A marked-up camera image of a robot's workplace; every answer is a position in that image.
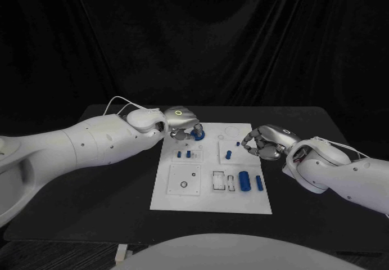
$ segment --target white board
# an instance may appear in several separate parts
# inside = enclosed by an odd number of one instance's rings
[[[200,141],[175,141],[169,135],[161,146],[158,171],[151,198],[151,210],[177,210],[195,212],[270,214],[266,184],[260,169],[259,157],[252,156],[241,146],[236,146],[252,131],[250,124],[241,123],[201,123],[204,138]],[[224,159],[226,151],[231,151],[230,160]],[[187,151],[197,154],[185,157]],[[188,165],[187,170],[179,167],[179,177],[171,178],[171,166]],[[194,184],[188,190],[179,183],[191,181],[192,169],[198,165],[198,195],[192,196]],[[239,186],[239,172],[249,173],[250,191],[241,191]],[[213,189],[213,172],[223,172],[227,187],[227,176],[233,176],[234,191]],[[260,176],[263,191],[257,190],[254,177]]]

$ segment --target blue object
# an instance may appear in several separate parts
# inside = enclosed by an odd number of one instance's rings
[[[200,141],[200,140],[204,138],[204,131],[203,131],[203,133],[200,134],[200,137],[197,137],[197,132],[195,132],[195,130],[192,129],[192,131],[190,132],[190,135],[194,137],[194,140],[195,140],[195,141]]]
[[[230,154],[231,154],[231,152],[227,151],[227,152],[226,152],[226,156],[224,156],[226,159],[230,159]]]
[[[257,184],[257,190],[262,191],[263,187],[262,187],[262,181],[260,181],[260,176],[256,176],[256,184]]]
[[[239,172],[240,190],[250,191],[249,173],[246,171]]]

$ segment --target black table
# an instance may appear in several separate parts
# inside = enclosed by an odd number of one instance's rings
[[[120,106],[110,108],[112,113]],[[252,127],[275,124],[300,139],[319,136],[347,144],[318,107],[187,108],[201,122],[250,123]],[[100,115],[103,109],[105,105],[89,106],[80,121]],[[280,172],[283,158],[262,161],[272,215],[149,210],[161,145],[158,142],[116,164],[57,177],[11,221],[5,239],[152,245],[198,233],[237,233],[321,250],[389,251],[384,215],[345,201],[331,190],[319,195],[305,190]]]

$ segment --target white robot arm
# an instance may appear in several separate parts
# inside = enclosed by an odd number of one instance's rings
[[[246,145],[252,138],[257,148]],[[367,156],[351,161],[329,143],[354,150],[319,137],[299,140],[290,131],[263,125],[247,134],[241,146],[264,160],[276,160],[285,154],[282,172],[306,190],[319,194],[331,188],[345,200],[387,215],[389,162]]]
[[[96,116],[71,127],[22,137],[0,136],[0,227],[40,188],[71,170],[113,164],[149,149],[167,132],[177,140],[201,125],[187,108],[138,109]]]

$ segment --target black floor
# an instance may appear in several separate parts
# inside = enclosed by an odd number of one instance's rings
[[[1,270],[109,270],[116,244],[11,241],[0,249]],[[145,247],[129,246],[136,253]],[[368,270],[389,269],[389,253],[367,256],[328,253]]]

